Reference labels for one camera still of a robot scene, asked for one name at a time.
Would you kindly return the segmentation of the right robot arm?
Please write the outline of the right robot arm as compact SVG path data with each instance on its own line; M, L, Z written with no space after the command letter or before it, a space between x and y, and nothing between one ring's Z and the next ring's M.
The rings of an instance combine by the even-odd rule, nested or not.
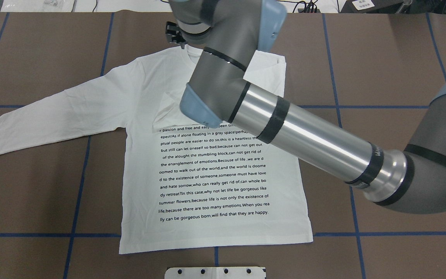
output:
M403 151L384 151L308 113L243 76L268 52L285 21L275 0L170 0L181 36L205 48L180 110L216 128L230 122L360 189L390 210L446 212L446 84Z

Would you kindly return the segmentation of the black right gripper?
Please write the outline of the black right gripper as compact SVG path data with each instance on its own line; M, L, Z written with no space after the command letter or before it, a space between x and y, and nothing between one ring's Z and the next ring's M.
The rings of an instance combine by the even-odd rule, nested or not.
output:
M187 44L186 39L182 36L181 29L175 22L166 22L165 27L166 40L168 43L179 45L182 49Z

